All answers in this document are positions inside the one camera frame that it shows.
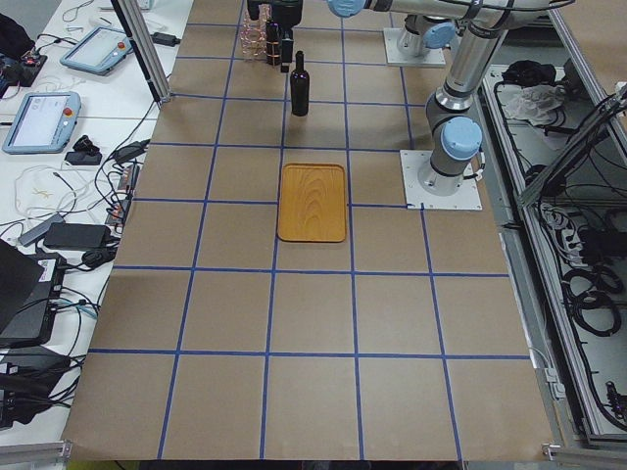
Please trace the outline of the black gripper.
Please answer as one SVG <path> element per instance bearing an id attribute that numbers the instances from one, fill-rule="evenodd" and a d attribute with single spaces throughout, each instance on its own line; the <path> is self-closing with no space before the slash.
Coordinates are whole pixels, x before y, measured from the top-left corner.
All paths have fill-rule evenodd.
<path id="1" fill-rule="evenodd" d="M 280 71 L 287 73 L 293 62 L 294 40 L 290 37 L 303 15 L 303 0 L 274 0 L 271 2 L 271 17 L 278 24 L 281 34 Z"/>

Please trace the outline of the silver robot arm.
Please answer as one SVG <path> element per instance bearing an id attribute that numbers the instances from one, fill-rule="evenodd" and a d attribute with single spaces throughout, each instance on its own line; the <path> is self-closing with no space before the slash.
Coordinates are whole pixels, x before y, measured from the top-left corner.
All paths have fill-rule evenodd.
<path id="1" fill-rule="evenodd" d="M 455 193 L 466 167 L 481 150 L 483 132 L 468 111 L 504 30 L 502 20 L 469 21 L 445 81 L 427 101 L 434 148 L 418 178 L 432 193 Z"/>
<path id="2" fill-rule="evenodd" d="M 370 10 L 404 14 L 404 25 L 383 29 L 387 64 L 442 68 L 443 49 L 471 28 L 477 35 L 501 37 L 569 1 L 328 1 L 329 11 L 351 18 Z"/>

